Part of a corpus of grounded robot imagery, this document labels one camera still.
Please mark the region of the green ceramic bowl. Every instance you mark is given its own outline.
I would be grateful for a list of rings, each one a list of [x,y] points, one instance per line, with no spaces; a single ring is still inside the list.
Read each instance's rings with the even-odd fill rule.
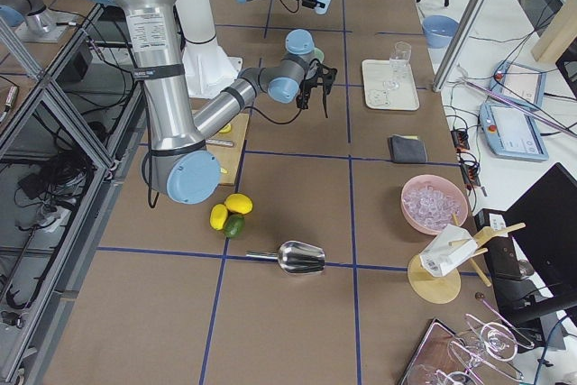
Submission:
[[[317,60],[319,63],[322,63],[325,59],[325,54],[323,53],[322,50],[320,50],[317,47],[315,47],[314,49],[314,59]]]

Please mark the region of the wooden cutting board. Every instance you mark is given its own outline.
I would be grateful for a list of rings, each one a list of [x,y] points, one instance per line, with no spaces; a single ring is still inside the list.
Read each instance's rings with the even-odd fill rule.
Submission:
[[[220,185],[232,186],[236,179],[242,156],[244,140],[249,124],[248,114],[239,114],[229,122],[233,129],[230,133],[217,132],[209,139],[220,139],[233,141],[233,148],[206,145],[207,150],[211,152],[220,164],[221,168],[228,170],[227,174],[221,174]]]

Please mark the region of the pink bowl with ice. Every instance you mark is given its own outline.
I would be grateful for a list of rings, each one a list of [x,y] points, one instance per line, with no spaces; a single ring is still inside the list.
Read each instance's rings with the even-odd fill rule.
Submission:
[[[439,234],[447,225],[461,226],[469,213],[468,199],[448,179],[418,175],[401,189],[401,212],[420,233]]]

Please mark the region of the cream bear tray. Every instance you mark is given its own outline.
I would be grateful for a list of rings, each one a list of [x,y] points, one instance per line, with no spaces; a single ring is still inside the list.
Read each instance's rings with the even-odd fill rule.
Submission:
[[[362,82],[366,106],[375,110],[416,111],[417,88],[411,66],[394,60],[364,60]]]

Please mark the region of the blue bowl with fork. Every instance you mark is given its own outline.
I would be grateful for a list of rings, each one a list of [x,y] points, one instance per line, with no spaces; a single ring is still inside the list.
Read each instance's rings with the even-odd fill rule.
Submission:
[[[451,42],[458,28],[459,23],[445,15],[430,15],[425,17],[422,22],[427,47],[430,49],[446,47]]]

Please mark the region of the black laptop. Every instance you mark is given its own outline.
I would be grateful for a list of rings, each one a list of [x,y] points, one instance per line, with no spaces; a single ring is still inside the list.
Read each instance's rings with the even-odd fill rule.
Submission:
[[[515,325],[559,310],[576,316],[576,179],[556,163],[502,216],[509,225],[526,227],[489,243],[486,262],[500,311]],[[514,244],[551,290],[551,298],[531,297],[525,303],[529,281],[521,279]]]

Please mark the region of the blue teach pendant tablet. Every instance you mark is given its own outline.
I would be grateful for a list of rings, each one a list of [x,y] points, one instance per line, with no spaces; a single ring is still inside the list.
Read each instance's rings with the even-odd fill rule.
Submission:
[[[501,62],[490,80],[490,90],[520,105],[540,107],[546,73],[509,60]]]

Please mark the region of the green avocado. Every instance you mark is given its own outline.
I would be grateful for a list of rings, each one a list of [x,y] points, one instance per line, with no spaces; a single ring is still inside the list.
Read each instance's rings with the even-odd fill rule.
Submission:
[[[244,225],[244,215],[230,214],[224,223],[223,232],[226,237],[235,238],[242,233]]]

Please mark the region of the yellow lemon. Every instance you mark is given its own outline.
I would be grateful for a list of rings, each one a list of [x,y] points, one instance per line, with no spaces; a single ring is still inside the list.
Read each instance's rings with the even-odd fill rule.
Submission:
[[[241,193],[229,195],[224,201],[226,208],[233,213],[247,215],[253,210],[252,200]]]
[[[228,216],[228,208],[224,204],[216,204],[211,209],[209,224],[216,231],[220,231],[224,228]]]

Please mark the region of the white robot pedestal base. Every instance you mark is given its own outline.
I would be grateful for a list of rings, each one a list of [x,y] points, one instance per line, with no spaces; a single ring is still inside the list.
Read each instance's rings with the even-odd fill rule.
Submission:
[[[177,0],[176,9],[185,39],[188,94],[212,99],[236,80],[243,60],[228,56],[220,46],[209,0]]]

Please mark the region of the clear wine glass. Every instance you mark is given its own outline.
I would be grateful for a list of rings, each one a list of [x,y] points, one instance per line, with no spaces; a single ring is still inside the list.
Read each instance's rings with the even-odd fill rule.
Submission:
[[[395,43],[389,55],[390,77],[383,83],[386,91],[396,90],[400,87],[408,72],[408,64],[412,48],[408,42],[398,41]]]

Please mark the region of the metal muddler rod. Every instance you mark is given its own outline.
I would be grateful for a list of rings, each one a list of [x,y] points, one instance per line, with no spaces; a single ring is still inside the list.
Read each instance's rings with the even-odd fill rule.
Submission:
[[[220,139],[206,139],[206,144],[225,148],[233,148],[235,146],[235,143],[233,141],[220,140]]]

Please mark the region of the metal ice scoop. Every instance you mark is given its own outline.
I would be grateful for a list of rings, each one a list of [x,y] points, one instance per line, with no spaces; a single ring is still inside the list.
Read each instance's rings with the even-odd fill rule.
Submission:
[[[246,256],[275,261],[288,274],[320,273],[325,268],[325,251],[321,247],[295,240],[284,242],[276,252],[247,251]]]

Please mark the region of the lemon half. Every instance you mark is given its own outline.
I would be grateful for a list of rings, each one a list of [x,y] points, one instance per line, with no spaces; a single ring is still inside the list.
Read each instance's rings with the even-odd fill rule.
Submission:
[[[226,124],[224,127],[222,127],[218,132],[219,133],[230,133],[232,131],[233,127],[231,124]]]

